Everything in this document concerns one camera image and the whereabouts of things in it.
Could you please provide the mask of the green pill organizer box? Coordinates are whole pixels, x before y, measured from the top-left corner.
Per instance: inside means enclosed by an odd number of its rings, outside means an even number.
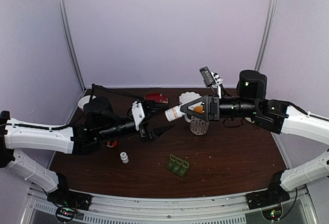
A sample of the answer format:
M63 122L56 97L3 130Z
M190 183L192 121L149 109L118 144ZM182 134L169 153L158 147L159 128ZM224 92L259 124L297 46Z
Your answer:
M165 165L165 168L179 177L185 177L189 171L190 164L189 162L170 154L169 162Z

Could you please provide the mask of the white labelled pill bottle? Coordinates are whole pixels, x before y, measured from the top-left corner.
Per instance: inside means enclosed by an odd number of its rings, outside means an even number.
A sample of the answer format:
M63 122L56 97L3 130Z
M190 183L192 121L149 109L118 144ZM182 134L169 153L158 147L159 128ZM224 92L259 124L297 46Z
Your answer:
M181 105L177 105L177 106L174 106L168 110L165 111L165 116L166 116L166 119L169 121L169 122L172 122L174 120L177 120L181 117L183 117L185 115L184 112L182 112L180 110L181 108Z

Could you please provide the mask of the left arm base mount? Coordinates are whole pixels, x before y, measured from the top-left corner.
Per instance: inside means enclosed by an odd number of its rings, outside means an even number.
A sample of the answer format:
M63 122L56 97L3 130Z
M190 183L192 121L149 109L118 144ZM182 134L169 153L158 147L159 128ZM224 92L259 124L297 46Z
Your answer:
M88 211L92 202L92 195L71 190L63 191L57 189L54 192L45 193L47 200L57 207L69 207L74 210Z

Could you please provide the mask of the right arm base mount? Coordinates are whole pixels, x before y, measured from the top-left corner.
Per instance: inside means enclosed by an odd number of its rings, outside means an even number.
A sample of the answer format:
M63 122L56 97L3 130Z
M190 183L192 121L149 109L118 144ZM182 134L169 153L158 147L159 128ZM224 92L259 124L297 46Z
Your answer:
M279 205L283 201L290 200L290 195L284 190L263 190L246 194L247 204L250 210Z

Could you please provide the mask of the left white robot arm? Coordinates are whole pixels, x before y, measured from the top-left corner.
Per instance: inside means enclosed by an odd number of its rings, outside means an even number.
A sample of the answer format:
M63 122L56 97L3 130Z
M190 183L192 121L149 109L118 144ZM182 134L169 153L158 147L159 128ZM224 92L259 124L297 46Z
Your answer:
M26 123L1 112L1 167L54 195L62 205L74 201L64 175L50 171L23 153L24 148L49 150L70 155L87 156L111 146L122 138L139 135L142 142L153 142L172 126L148 129L148 121L166 107L164 103L141 99L132 104L125 116L114 113L106 97L95 97L83 106L83 124L62 126Z

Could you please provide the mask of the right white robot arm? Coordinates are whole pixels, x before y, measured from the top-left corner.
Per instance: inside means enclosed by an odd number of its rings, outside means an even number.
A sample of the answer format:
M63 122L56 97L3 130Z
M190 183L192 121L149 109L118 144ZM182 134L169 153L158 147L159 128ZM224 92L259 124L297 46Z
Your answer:
M220 118L251 118L254 124L276 134L288 134L328 145L328 118L306 112L297 105L266 99L267 76L255 70L243 70L237 83L238 97L202 96L179 107L184 114L204 121ZM189 106L201 103L200 113ZM276 203L283 190L292 191L303 184L328 176L328 149L298 167L278 173L279 179L264 192L268 204Z

